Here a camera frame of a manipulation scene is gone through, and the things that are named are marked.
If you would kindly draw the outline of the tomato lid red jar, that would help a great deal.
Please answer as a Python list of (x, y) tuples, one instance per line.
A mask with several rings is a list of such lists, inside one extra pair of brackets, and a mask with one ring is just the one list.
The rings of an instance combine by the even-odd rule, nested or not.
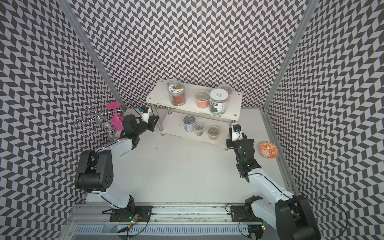
[(168, 87), (170, 101), (173, 106), (182, 106), (186, 102), (185, 86), (181, 83), (171, 84)]

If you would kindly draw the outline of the clear tub brown seeds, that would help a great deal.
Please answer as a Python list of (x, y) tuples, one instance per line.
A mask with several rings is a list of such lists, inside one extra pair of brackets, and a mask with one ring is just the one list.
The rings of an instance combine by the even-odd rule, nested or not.
[(177, 80), (177, 79), (169, 79), (169, 80), (166, 81), (166, 84), (167, 84), (168, 87), (169, 87), (170, 85), (172, 85), (172, 84), (176, 84), (176, 83), (178, 83), (178, 80)]

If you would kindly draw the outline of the red tub clear lid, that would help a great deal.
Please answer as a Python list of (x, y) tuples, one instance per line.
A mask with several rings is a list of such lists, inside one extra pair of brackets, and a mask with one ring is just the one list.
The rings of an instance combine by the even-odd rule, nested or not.
[(210, 105), (210, 93), (207, 91), (200, 91), (196, 94), (197, 107), (205, 109)]
[(219, 89), (223, 89), (223, 90), (226, 90), (227, 93), (228, 93), (228, 102), (231, 100), (231, 96), (232, 96), (232, 93), (233, 93), (233, 88), (230, 86), (230, 85), (219, 85)]

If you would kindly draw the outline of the white lid green label jar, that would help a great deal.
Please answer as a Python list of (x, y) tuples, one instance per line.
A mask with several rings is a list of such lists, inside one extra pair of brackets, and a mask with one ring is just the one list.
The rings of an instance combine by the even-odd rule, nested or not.
[(210, 112), (223, 115), (227, 109), (229, 94), (224, 89), (213, 89), (210, 92)]

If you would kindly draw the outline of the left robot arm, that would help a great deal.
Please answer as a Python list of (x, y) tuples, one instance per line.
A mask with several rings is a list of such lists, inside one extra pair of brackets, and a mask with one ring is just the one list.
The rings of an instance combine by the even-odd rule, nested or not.
[(159, 119), (157, 115), (141, 118), (135, 115), (124, 116), (120, 139), (99, 150), (81, 153), (75, 187), (99, 195), (112, 209), (133, 211), (134, 198), (114, 182), (113, 163), (137, 147), (141, 134), (145, 131), (153, 132)]

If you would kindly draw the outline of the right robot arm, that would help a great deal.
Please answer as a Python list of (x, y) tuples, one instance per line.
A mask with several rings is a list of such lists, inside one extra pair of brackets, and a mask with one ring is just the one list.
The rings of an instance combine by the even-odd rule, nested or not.
[(320, 240), (321, 233), (312, 207), (304, 196), (294, 195), (279, 186), (255, 159), (254, 140), (227, 139), (226, 147), (233, 149), (241, 178), (256, 186), (263, 196), (245, 201), (248, 218), (262, 219), (273, 227), (281, 240)]

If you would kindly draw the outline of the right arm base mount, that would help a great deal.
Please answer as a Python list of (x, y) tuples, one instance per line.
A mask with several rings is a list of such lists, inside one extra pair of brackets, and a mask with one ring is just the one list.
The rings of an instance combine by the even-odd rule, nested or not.
[(229, 213), (231, 214), (232, 222), (262, 222), (262, 219), (255, 216), (251, 206), (255, 201), (262, 199), (261, 196), (252, 196), (246, 199), (243, 205), (231, 205)]

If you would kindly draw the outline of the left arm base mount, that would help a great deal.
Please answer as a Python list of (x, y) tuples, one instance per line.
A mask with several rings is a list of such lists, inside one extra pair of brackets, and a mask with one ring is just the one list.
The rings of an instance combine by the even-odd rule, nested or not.
[(153, 206), (136, 206), (133, 209), (124, 209), (117, 210), (112, 209), (112, 213), (110, 215), (110, 222), (119, 222), (119, 223), (128, 223), (133, 222), (135, 215), (138, 215), (136, 220), (141, 223), (147, 223), (150, 220), (152, 214)]

